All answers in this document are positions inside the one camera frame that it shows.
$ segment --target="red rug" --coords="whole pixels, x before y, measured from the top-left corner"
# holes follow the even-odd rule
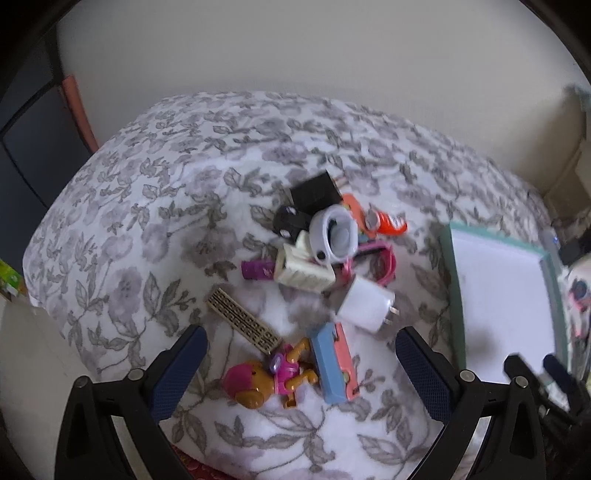
[[[236,480],[234,477],[221,473],[207,465],[198,462],[173,445],[173,449],[184,463],[195,480]]]

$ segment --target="purple marker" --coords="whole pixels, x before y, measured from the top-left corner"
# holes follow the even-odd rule
[[[242,262],[242,276],[245,280],[273,280],[275,262],[273,260],[251,260]]]

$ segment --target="brown toy doll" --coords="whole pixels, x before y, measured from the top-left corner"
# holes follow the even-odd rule
[[[286,395],[284,408],[296,406],[296,388],[304,381],[318,383],[318,375],[311,364],[300,361],[304,351],[310,351],[310,340],[302,338],[295,346],[285,345],[282,353],[276,353],[269,363],[269,370],[262,362],[249,360],[228,370],[222,385],[225,392],[246,408],[262,407],[271,395]]]

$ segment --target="pink helmet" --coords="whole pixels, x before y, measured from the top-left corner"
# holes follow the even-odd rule
[[[230,368],[222,380],[222,388],[230,398],[236,394],[252,388],[252,365],[240,364]]]

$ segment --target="gray leaf pattern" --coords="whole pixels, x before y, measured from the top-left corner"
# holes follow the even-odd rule
[[[329,407],[304,386],[297,408],[269,401],[247,411],[228,402],[220,379],[256,352],[203,299],[223,282],[290,338],[330,319],[320,296],[248,283],[239,268],[276,257],[271,224],[288,187],[324,169],[362,206],[406,216],[408,233],[391,239],[397,279],[388,287],[401,323],[349,342],[361,392],[354,401]],[[533,244],[550,224],[539,195],[518,177],[395,115],[293,94],[177,95],[80,169],[33,235],[23,267],[32,303],[55,318],[96,380],[145,368],[188,325],[207,330],[209,353],[162,423],[189,455],[256,480],[392,478],[387,469],[410,473],[437,433],[400,374],[392,340],[401,325],[416,325],[452,353],[437,241],[450,221]]]

